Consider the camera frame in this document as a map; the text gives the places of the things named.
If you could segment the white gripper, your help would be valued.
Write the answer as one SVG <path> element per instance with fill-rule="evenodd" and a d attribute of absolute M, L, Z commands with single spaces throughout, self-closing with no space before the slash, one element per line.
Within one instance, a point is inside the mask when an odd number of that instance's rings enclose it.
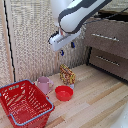
<path fill-rule="evenodd" d="M 80 31 L 75 34 L 68 34 L 58 29 L 54 34 L 49 38 L 49 44 L 53 51 L 60 50 L 63 46 L 74 40 L 76 37 L 80 35 Z M 71 42 L 71 48 L 75 48 L 75 43 Z M 60 50 L 61 56 L 64 56 L 64 51 Z"/>

